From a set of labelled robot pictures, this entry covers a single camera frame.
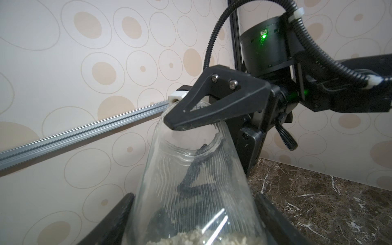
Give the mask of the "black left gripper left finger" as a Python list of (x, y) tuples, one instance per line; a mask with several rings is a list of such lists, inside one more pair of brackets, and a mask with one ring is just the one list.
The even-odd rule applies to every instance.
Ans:
[(126, 194), (79, 245), (120, 245), (135, 195)]

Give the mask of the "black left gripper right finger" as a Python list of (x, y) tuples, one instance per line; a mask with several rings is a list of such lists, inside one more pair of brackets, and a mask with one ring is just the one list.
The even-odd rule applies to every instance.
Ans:
[(255, 204), (267, 230), (269, 245), (312, 245), (264, 194), (257, 194)]

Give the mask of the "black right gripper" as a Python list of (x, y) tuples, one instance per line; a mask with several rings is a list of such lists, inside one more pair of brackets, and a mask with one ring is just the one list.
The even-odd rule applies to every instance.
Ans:
[[(293, 121), (298, 102), (295, 88), (272, 89), (268, 81), (216, 65), (202, 72), (163, 121), (172, 130), (186, 131), (229, 119), (227, 126), (248, 175), (273, 127), (290, 151), (297, 149), (283, 124)], [(227, 223), (224, 144), (203, 145), (192, 153), (165, 149), (150, 166), (158, 208), (147, 226), (147, 242), (221, 242)]]

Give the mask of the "clear oatmeal jar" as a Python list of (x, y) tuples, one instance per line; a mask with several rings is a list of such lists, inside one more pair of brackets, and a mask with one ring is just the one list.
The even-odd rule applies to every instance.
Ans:
[(267, 244), (226, 123), (174, 131), (158, 121), (122, 244)]

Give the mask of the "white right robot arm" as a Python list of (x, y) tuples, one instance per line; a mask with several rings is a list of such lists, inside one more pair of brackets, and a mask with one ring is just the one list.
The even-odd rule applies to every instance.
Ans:
[(327, 230), (326, 238), (314, 239), (319, 245), (391, 244), (390, 194), (261, 162), (256, 154), (272, 128), (290, 151), (298, 147), (283, 126), (293, 120), (298, 104), (314, 112), (389, 112), (391, 55), (336, 61), (306, 30), (302, 9), (294, 1), (278, 1), (283, 15), (239, 37), (244, 52), (241, 70), (211, 66), (220, 30), (244, 4), (231, 1), (224, 10), (212, 31), (201, 76), (163, 123), (175, 132), (218, 122), (228, 125), (261, 218), (272, 237), (283, 244), (307, 244), (313, 227)]

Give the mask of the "aluminium frame rail left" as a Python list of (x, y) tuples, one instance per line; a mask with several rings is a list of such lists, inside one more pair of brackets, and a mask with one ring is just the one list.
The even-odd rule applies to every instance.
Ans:
[(126, 112), (76, 129), (50, 136), (27, 145), (1, 152), (1, 170), (8, 170), (26, 161), (69, 147), (111, 130), (156, 116), (168, 107), (168, 101), (159, 102)]

